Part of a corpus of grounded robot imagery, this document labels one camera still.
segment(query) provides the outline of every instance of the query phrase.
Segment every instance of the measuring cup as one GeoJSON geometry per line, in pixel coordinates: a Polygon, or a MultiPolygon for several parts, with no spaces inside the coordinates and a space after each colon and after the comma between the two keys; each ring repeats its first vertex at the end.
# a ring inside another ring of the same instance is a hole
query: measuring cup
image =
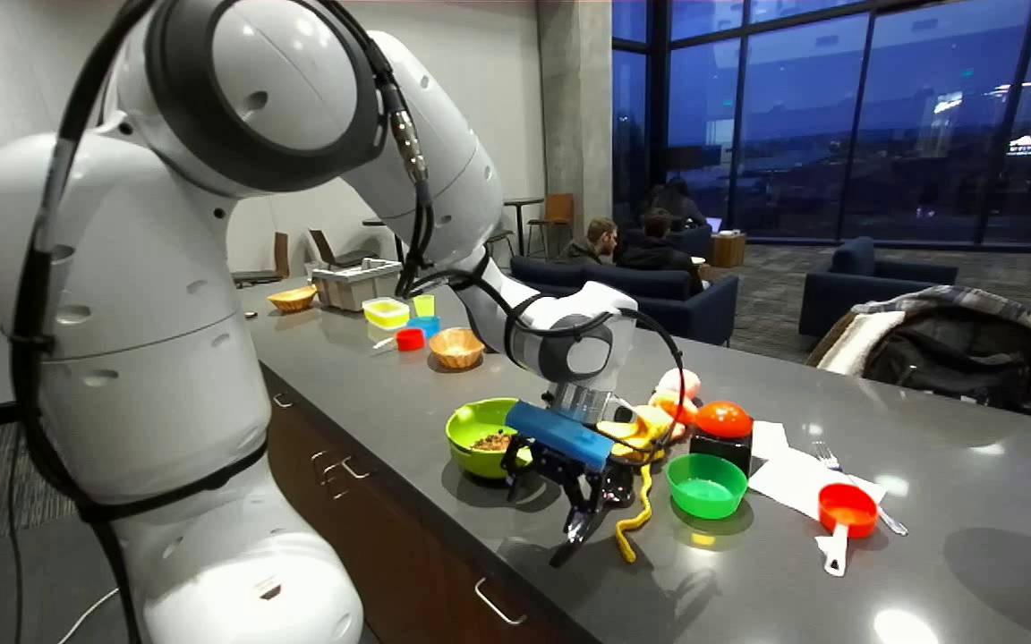
{"type": "Polygon", "coordinates": [[[823,533],[815,546],[828,554],[828,571],[846,575],[847,538],[871,538],[876,528],[876,499],[853,481],[829,481],[815,492],[815,519],[823,533]]]}

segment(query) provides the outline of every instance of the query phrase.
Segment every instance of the countertop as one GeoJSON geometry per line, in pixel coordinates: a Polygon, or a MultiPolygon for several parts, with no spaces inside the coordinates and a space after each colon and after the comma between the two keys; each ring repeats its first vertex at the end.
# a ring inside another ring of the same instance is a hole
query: countertop
{"type": "MultiPolygon", "coordinates": [[[[636,533],[641,560],[613,543],[613,511],[562,565],[567,499],[541,486],[517,499],[446,462],[444,417],[477,398],[541,401],[537,376],[490,354],[474,370],[433,370],[422,354],[371,351],[357,313],[271,313],[242,290],[258,358],[351,439],[416,486],[517,575],[599,640],[727,644],[1023,644],[1031,640],[1031,417],[932,392],[814,370],[805,363],[678,339],[706,398],[730,398],[784,422],[808,455],[889,486],[884,506],[906,535],[876,528],[853,546],[842,579],[823,571],[805,515],[747,492],[709,528],[673,515],[655,475],[655,519],[636,533]]],[[[461,320],[441,292],[444,326],[461,320]]],[[[644,401],[671,358],[650,332],[622,335],[620,398],[644,401]]]]}

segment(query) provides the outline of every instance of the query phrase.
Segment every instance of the kitchen island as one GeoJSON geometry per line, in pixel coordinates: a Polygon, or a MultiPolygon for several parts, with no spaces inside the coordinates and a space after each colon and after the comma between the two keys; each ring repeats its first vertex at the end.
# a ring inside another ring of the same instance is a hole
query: kitchen island
{"type": "MultiPolygon", "coordinates": [[[[687,525],[655,475],[655,519],[628,565],[606,525],[562,565],[560,486],[467,480],[444,417],[481,398],[541,401],[501,354],[433,370],[371,351],[357,313],[271,313],[242,290],[276,398],[271,467],[328,535],[381,640],[723,640],[723,644],[1023,644],[1031,640],[1031,417],[680,339],[706,398],[784,422],[808,455],[889,488],[906,535],[876,528],[828,575],[815,525],[760,492],[727,521],[687,525]]],[[[461,320],[441,292],[444,326],[461,320]]],[[[620,398],[671,369],[659,335],[622,335],[620,398]]]]}

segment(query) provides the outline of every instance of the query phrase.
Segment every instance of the green bowl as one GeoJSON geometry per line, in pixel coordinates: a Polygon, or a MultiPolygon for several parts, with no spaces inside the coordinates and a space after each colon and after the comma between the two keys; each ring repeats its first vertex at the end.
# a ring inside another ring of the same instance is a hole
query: green bowl
{"type": "Polygon", "coordinates": [[[745,473],[711,455],[683,455],[665,463],[671,499],[691,519],[727,519],[745,497],[745,473]]]}
{"type": "Polygon", "coordinates": [[[452,462],[481,480],[505,480],[505,451],[487,451],[481,439],[487,436],[511,436],[517,429],[505,424],[517,398],[487,398],[452,410],[444,422],[452,462]]]}

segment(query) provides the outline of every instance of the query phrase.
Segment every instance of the wooden cabinet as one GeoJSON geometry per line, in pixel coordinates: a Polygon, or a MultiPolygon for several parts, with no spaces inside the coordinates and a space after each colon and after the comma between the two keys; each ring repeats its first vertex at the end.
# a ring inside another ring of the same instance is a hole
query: wooden cabinet
{"type": "Polygon", "coordinates": [[[280,380],[267,392],[271,473],[345,556],[381,644],[589,640],[280,380]]]}

